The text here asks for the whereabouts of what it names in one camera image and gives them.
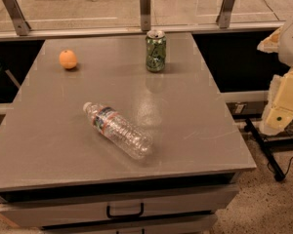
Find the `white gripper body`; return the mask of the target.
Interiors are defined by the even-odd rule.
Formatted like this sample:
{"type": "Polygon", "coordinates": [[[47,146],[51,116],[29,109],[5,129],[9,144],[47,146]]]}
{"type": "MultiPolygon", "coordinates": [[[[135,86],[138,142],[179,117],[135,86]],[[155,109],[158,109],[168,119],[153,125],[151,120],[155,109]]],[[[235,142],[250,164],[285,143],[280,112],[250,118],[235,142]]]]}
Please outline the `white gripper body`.
{"type": "Polygon", "coordinates": [[[293,16],[281,29],[278,58],[281,62],[293,67],[293,16]]]}

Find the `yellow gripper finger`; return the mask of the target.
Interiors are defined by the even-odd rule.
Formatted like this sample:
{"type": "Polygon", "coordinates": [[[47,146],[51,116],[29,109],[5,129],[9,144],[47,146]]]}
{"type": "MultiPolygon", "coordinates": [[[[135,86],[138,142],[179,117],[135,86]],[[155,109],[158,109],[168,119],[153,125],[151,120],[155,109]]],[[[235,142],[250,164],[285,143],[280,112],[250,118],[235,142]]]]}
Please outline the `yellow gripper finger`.
{"type": "Polygon", "coordinates": [[[268,104],[262,114],[260,132],[275,136],[293,120],[293,68],[283,76],[274,75],[268,92],[268,104]]]}
{"type": "Polygon", "coordinates": [[[257,50],[264,53],[277,53],[281,28],[276,29],[270,36],[262,40],[257,46],[257,50]]]}

